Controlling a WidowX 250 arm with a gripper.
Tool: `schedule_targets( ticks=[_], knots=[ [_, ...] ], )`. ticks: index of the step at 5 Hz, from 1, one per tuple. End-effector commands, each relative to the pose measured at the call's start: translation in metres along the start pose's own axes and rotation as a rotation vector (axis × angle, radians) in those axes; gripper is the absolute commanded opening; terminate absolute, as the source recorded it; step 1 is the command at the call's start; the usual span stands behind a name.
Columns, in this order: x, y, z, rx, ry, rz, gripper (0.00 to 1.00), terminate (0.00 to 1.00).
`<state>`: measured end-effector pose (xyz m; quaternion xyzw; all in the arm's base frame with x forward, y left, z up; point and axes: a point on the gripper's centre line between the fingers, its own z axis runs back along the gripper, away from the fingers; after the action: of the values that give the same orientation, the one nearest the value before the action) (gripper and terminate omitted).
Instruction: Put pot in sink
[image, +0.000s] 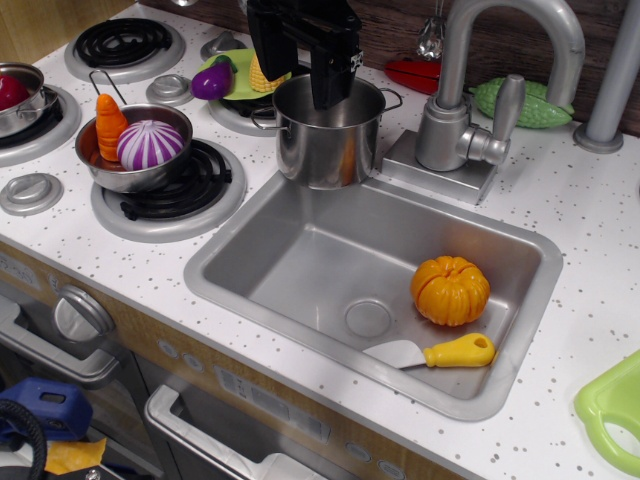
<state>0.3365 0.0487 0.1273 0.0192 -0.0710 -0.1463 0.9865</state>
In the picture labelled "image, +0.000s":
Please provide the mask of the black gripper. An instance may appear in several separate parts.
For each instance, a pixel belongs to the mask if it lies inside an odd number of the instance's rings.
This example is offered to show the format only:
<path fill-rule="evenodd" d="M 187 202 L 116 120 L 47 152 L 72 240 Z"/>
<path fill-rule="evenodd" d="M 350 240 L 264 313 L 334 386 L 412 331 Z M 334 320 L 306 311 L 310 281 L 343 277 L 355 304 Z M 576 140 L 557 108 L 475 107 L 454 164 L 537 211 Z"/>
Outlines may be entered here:
<path fill-rule="evenodd" d="M 296 42 L 285 33 L 297 39 L 312 37 L 314 108 L 328 110 L 350 96 L 361 66 L 357 33 L 362 23 L 347 1 L 248 1 L 247 18 L 267 80 L 275 81 L 298 65 Z"/>

